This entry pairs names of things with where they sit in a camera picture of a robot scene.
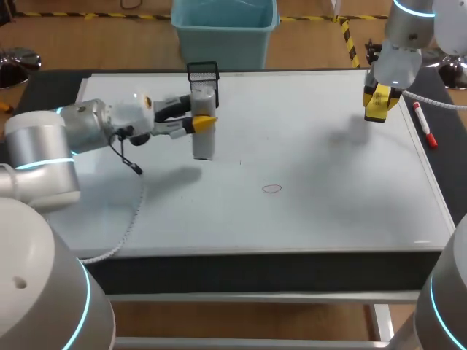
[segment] yellow black tape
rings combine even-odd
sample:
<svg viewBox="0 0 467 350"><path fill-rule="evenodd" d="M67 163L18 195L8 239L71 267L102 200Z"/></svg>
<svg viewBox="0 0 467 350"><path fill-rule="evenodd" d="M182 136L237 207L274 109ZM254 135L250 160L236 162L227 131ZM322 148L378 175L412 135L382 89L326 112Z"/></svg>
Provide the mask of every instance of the yellow black tape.
<svg viewBox="0 0 467 350"><path fill-rule="evenodd" d="M83 18L130 18L141 20L170 20L170 15L127 15L125 13L104 13L104 12L16 12L15 17L83 17ZM360 16L282 16L282 22L298 21L321 21L330 20L339 22L340 20L386 20L387 16L382 15L360 15Z"/></svg>
<svg viewBox="0 0 467 350"><path fill-rule="evenodd" d="M349 21L340 19L340 23L341 30L345 39L345 44L347 46L347 51L349 51L350 60L352 61L352 67L360 68L360 61L358 60L357 50L355 49L352 37L350 36Z"/></svg>
<svg viewBox="0 0 467 350"><path fill-rule="evenodd" d="M103 12L16 12L16 17L83 17L90 18L130 18L137 20L170 20L169 15L127 15Z"/></svg>

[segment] black mat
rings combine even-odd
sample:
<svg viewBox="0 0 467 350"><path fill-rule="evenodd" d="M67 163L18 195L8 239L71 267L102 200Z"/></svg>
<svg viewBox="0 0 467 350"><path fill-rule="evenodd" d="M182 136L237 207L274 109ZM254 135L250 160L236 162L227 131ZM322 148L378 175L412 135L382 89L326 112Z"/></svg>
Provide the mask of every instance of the black mat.
<svg viewBox="0 0 467 350"><path fill-rule="evenodd" d="M16 113L73 104L81 79L92 73L160 73L167 70L43 71L29 82ZM423 69L410 88L451 103L434 69ZM422 105L439 143L426 147L430 165L455 224L467 213L467 133L456 112ZM0 146L0 162L7 160ZM89 266L107 294L170 292L337 292L420 289L440 252L246 254L208 257L113 259Z"/></svg>

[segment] white cable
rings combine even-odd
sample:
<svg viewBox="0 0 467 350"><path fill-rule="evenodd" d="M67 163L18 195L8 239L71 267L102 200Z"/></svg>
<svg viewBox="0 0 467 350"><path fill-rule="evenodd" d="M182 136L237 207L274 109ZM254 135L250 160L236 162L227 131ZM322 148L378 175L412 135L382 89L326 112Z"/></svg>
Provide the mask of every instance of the white cable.
<svg viewBox="0 0 467 350"><path fill-rule="evenodd" d="M136 207L136 211L134 212L134 215L131 218L130 225L126 229L126 232L123 234L123 237L120 239L120 241L118 242L118 244L115 246L114 249L109 250L108 252L103 253L102 255L99 255L98 257L92 257L89 259L80 260L83 265L98 263L99 261L106 260L114 256L120 251L120 249L122 249L122 247L125 245L130 235L133 233L133 228L134 228L134 225L136 224L136 219L143 206L144 197L146 196L146 187L144 186L143 177L142 176L138 176L138 177L139 177L139 181L141 182L141 190L139 192L139 202L138 202L138 206Z"/></svg>
<svg viewBox="0 0 467 350"><path fill-rule="evenodd" d="M431 104L433 106L437 106L440 108L452 109L455 111L467 111L467 106L456 106L454 104L444 104L442 102L438 102L438 101L431 100L429 98L417 95L416 93L410 93L409 91L404 91L402 93L407 97L413 98L414 100L425 102L426 104Z"/></svg>

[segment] blue bin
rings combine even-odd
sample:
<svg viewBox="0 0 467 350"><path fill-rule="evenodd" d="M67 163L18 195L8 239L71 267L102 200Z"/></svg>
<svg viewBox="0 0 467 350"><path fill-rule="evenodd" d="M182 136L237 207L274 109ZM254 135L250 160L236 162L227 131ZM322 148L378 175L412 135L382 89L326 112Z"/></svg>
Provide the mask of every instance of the blue bin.
<svg viewBox="0 0 467 350"><path fill-rule="evenodd" d="M280 24L276 0L174 0L171 23L186 63L263 69L269 36Z"/></svg>

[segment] red marker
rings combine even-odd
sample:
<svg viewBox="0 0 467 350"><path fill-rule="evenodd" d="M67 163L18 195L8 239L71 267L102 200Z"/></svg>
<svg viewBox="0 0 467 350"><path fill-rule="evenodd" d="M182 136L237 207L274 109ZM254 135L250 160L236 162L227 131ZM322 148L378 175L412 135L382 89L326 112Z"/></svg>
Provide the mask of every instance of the red marker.
<svg viewBox="0 0 467 350"><path fill-rule="evenodd" d="M438 147L438 142L436 142L435 136L430 132L430 127L428 126L428 123L425 119L425 115L423 114L422 107L418 102L414 103L414 109L415 113L417 113L418 116L418 121L420 122L422 126L422 130L426 135L426 141L428 142L428 146L430 148L437 148Z"/></svg>

